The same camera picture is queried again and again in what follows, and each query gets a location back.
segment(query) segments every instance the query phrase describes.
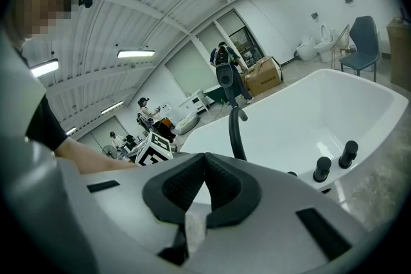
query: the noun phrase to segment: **person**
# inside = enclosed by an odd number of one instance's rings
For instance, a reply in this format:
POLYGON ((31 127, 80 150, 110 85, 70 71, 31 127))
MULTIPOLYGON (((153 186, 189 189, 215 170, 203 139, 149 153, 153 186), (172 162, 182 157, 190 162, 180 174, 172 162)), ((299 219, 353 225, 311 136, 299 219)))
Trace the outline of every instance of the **person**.
POLYGON ((230 102, 230 105, 234 107, 238 107, 237 101, 236 101, 236 95, 234 94, 236 92, 236 88, 240 88, 241 95, 247 100, 247 104, 251 104, 252 100, 254 99, 249 91, 247 90, 247 87, 243 83, 243 80, 241 80, 240 74, 238 73, 238 70, 236 68, 236 64, 241 67, 241 70, 244 73, 247 73, 248 70, 247 68, 243 65, 243 63, 240 60, 240 57, 234 52, 233 48, 227 47, 227 44, 223 41, 218 44, 218 50, 217 48, 214 48, 213 51, 211 52, 210 56, 210 64, 212 66, 216 66, 215 64, 215 54, 217 51, 228 51, 228 53, 232 56, 232 61, 230 62, 230 66, 232 69, 232 85, 230 87, 224 88, 225 95, 227 96, 227 99, 230 102))
POLYGON ((171 130, 161 122, 161 118, 159 115, 160 108, 156 108, 154 111, 150 111, 147 108, 147 101, 148 98, 140 98, 138 101, 138 104, 140 106, 140 111, 141 114, 144 116, 146 120, 152 119, 152 126, 155 128, 160 135, 162 135, 165 139, 168 139, 170 143, 174 141, 174 139, 177 137, 177 135, 173 134, 171 130))
MULTIPOLYGON (((48 32, 59 17, 69 17, 73 0, 12 0, 4 15, 3 28, 12 46, 22 57, 24 44, 48 32)), ((68 137, 44 96, 29 124, 26 136, 46 145, 57 157, 73 161, 81 174, 136 167, 99 154, 68 137)))
POLYGON ((110 137, 112 139, 111 143, 116 148, 116 150, 120 151, 125 158, 128 158, 128 151, 125 149, 127 143, 126 138, 120 135, 116 135, 114 132, 110 132, 110 137))

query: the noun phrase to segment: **window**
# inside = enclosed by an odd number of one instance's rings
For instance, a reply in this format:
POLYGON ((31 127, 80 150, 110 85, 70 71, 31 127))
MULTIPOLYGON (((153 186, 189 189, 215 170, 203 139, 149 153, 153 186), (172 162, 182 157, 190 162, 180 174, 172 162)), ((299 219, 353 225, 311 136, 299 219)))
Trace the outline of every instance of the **window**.
POLYGON ((252 67, 258 60, 263 58, 263 53, 246 27, 234 32, 230 39, 240 52, 247 67, 252 67))

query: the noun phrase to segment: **floor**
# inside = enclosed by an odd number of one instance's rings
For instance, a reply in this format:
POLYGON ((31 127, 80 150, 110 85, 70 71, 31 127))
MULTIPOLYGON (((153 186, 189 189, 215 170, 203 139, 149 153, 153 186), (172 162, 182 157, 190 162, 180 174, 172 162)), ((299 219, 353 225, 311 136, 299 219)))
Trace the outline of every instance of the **floor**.
MULTIPOLYGON (((283 67, 284 82, 254 98, 254 102, 287 88, 310 73, 324 68, 330 68, 330 63, 322 63, 319 56, 309 62, 295 60, 283 67)), ((351 69, 345 72, 354 74, 351 69)), ((377 83, 380 83, 408 98, 411 103, 411 92, 390 82, 390 60, 381 58, 378 61, 377 83)), ((372 80, 373 72, 361 72, 361 77, 372 80)), ((200 115, 200 121, 195 129, 210 122, 229 115, 230 106, 224 107, 214 104, 210 114, 200 115)), ((195 130, 179 136, 176 144, 181 149, 189 135, 195 130)), ((350 212, 367 230, 373 230, 380 224, 393 219, 404 200, 411 179, 411 105, 409 104, 397 127, 392 132, 381 156, 377 161, 374 173, 368 177, 352 197, 344 204, 345 210, 350 212)))

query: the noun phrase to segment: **bathtub faucet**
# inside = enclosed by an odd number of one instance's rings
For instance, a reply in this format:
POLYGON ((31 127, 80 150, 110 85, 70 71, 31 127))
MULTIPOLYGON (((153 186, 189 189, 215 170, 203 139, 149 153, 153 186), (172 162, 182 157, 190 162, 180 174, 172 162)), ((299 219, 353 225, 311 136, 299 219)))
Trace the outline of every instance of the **bathtub faucet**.
POLYGON ((331 160, 327 157, 321 157, 317 161, 317 167, 315 168, 313 178, 317 183, 325 181, 331 168, 331 160))
POLYGON ((338 164, 340 165, 340 167, 343 169, 347 169, 351 165, 351 163, 353 163, 353 160, 356 158, 357 151, 358 144, 355 141, 348 141, 347 144, 345 144, 345 148, 342 152, 340 159, 338 160, 338 164))

